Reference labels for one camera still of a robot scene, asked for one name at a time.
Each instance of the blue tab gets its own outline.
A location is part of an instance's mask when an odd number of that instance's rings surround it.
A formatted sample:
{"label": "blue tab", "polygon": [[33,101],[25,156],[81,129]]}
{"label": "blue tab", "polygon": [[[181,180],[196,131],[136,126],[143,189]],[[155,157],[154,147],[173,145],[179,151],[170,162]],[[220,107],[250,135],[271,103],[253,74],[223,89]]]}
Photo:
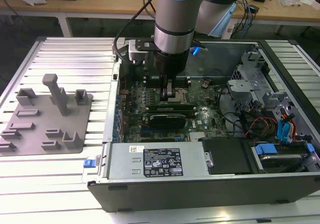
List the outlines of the blue tab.
{"label": "blue tab", "polygon": [[255,147],[255,150],[256,150],[256,152],[257,152],[258,155],[262,155],[262,154],[264,153],[264,152],[262,151],[262,148],[261,148],[260,146],[258,146],[258,145]]}
{"label": "blue tab", "polygon": [[310,153],[314,153],[315,152],[315,149],[313,147],[313,145],[311,143],[308,143],[307,145],[307,149]]}
{"label": "blue tab", "polygon": [[200,50],[199,47],[195,47],[195,49],[193,50],[192,55],[195,56],[199,52],[199,50]]}
{"label": "blue tab", "polygon": [[84,168],[95,168],[96,167],[96,160],[84,160],[84,164],[83,164],[83,167]]}
{"label": "blue tab", "polygon": [[259,144],[255,147],[256,152],[258,155],[269,155],[269,154],[277,154],[278,151],[275,147],[274,144],[269,144],[269,143],[265,143],[265,144]]}

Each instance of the robotic arm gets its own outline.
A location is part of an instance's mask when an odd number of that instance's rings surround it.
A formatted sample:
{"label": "robotic arm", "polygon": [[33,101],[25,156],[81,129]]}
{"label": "robotic arm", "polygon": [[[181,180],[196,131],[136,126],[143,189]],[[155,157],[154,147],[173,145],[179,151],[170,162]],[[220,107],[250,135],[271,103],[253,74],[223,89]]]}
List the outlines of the robotic arm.
{"label": "robotic arm", "polygon": [[176,76],[186,67],[194,31],[221,36],[235,7],[234,0],[157,0],[152,45],[161,100],[175,97]]}

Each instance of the warning label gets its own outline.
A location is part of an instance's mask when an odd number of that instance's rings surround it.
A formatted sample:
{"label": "warning label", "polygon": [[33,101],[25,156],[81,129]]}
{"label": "warning label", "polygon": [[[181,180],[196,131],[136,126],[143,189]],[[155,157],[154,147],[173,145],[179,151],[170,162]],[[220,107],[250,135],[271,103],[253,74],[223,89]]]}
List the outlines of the warning label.
{"label": "warning label", "polygon": [[143,174],[145,177],[182,176],[179,148],[144,149]]}

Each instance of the gray fixture plate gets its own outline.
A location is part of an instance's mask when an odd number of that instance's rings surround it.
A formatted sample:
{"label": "gray fixture plate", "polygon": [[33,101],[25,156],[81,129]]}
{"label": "gray fixture plate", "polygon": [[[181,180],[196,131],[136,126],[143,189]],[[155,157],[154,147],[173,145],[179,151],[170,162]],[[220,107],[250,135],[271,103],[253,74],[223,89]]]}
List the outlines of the gray fixture plate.
{"label": "gray fixture plate", "polygon": [[[20,139],[6,140],[6,142],[11,142],[16,146],[14,151],[0,151],[0,156],[72,154],[82,152],[93,97],[91,94],[88,94],[88,104],[77,105],[74,95],[66,96],[69,111],[68,116],[61,116],[58,107],[52,104],[50,95],[38,95],[36,98],[32,98],[33,106],[21,106],[21,104],[18,104],[5,130],[10,130],[9,127],[12,124],[18,123],[33,123],[35,125],[34,129],[18,130],[22,135]],[[18,111],[28,109],[38,109],[39,116],[17,117]],[[48,138],[45,134],[47,129],[60,129],[63,133],[67,132],[71,138],[77,132],[82,144],[75,148],[67,149],[62,142],[62,136]],[[42,148],[43,142],[54,140],[59,143],[60,149],[44,150]]]}

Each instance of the slotted metal surface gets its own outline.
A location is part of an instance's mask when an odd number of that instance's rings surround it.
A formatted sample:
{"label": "slotted metal surface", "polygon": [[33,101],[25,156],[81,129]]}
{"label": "slotted metal surface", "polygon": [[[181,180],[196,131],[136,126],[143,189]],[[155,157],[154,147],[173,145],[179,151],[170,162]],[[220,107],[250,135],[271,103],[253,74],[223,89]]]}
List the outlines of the slotted metal surface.
{"label": "slotted metal surface", "polygon": [[[101,142],[108,106],[111,82],[111,56],[102,54],[111,50],[112,39],[61,39],[50,38],[39,43],[31,54],[26,68],[4,94],[7,98],[0,107],[0,130],[6,127],[17,106],[16,93],[21,87],[37,89],[37,94],[47,94],[42,87],[42,75],[62,73],[58,83],[74,91],[77,87],[90,89],[93,103],[87,126],[86,147],[82,153],[68,155],[16,156],[0,158],[0,222],[1,223],[256,223],[256,219],[272,219],[272,223],[318,223],[320,192],[296,203],[281,205],[246,205],[179,210],[138,211],[131,213],[106,213],[83,184],[83,161],[88,156],[101,154]],[[43,60],[44,52],[53,51],[50,61]],[[89,51],[97,55],[77,55],[62,58],[60,52]],[[165,194],[159,190],[155,194]]]}
{"label": "slotted metal surface", "polygon": [[[108,107],[114,60],[112,39],[48,38],[35,44],[29,59],[16,76],[0,108],[0,131],[6,128],[18,105],[16,94],[20,88],[32,88],[36,94],[49,94],[42,84],[47,73],[58,75],[58,85],[67,94],[76,89],[86,89],[93,95],[93,102],[86,129],[82,153],[70,155],[13,156],[0,158],[0,214],[66,209],[99,208],[81,178],[83,161],[88,156],[101,153],[102,137]],[[61,193],[75,201],[85,193],[89,199],[67,204]]]}
{"label": "slotted metal surface", "polygon": [[[320,113],[319,66],[306,55],[300,46],[292,45],[289,41],[280,42],[269,40],[267,43],[299,85],[306,97]],[[284,87],[272,71],[270,72],[270,76],[279,91],[284,91]]]}

